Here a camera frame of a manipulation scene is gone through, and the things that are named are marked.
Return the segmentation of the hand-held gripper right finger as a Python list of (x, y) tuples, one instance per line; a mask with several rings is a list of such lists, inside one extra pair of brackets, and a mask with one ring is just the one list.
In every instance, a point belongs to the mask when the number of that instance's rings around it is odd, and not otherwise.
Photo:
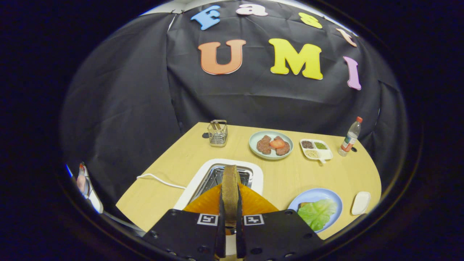
[(241, 220), (237, 221), (236, 254), (243, 260), (297, 260), (317, 252), (324, 241), (294, 210), (251, 214), (251, 203), (262, 206), (259, 194), (239, 185)]

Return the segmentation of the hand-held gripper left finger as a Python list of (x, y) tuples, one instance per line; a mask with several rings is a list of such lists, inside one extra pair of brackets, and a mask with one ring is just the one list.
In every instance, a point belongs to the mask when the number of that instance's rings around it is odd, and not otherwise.
[(221, 185), (217, 185), (183, 210), (168, 210), (142, 239), (179, 259), (219, 260), (226, 253), (222, 211)]

